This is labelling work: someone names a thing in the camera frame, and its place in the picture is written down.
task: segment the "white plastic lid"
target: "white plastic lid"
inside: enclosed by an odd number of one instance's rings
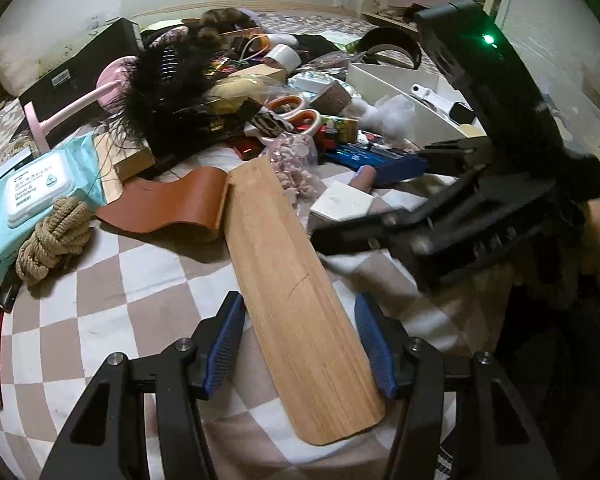
[[[74,186],[64,154],[37,158],[7,179],[7,224],[15,228],[55,202]]]

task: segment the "jute rope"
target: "jute rope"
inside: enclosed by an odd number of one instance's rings
[[[16,272],[27,285],[35,285],[66,254],[81,254],[91,236],[91,211],[76,197],[62,197],[51,214],[36,224],[16,259]]]

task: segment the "blue and white package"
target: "blue and white package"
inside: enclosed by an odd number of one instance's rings
[[[56,199],[75,196],[91,211],[106,204],[93,134],[76,137],[0,179],[0,281]]]

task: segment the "black box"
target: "black box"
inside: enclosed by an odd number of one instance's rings
[[[33,102],[39,121],[45,121],[76,99],[95,90],[100,73],[123,56],[137,56],[144,47],[137,23],[120,18],[97,35],[75,56],[47,73],[20,96],[20,104]],[[53,147],[83,124],[104,114],[94,102],[58,124],[46,136]]]

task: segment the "checkered tablecloth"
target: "checkered tablecloth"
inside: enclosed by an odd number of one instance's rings
[[[217,148],[174,171],[182,176],[198,164],[230,170],[239,163],[232,150]],[[352,176],[333,164],[316,171],[327,185]],[[375,193],[372,211],[413,208],[440,185],[431,177]],[[55,270],[31,290],[23,287],[13,315],[4,317],[0,454],[19,478],[38,478],[67,416],[109,353],[136,358],[160,352],[213,316],[229,290],[239,290],[223,238],[196,246],[180,226],[134,239],[97,221],[92,232],[70,268]],[[387,252],[329,257],[324,265],[350,319],[355,294],[370,291],[411,335],[443,351],[468,355],[494,347],[510,285],[501,269],[422,296]],[[447,394],[447,429],[454,410]],[[380,478],[397,421],[397,406],[389,406],[381,424],[352,439],[325,447],[299,440],[248,320],[235,370],[212,400],[200,402],[200,412],[221,480]],[[152,396],[146,396],[146,421],[152,478],[163,478]]]

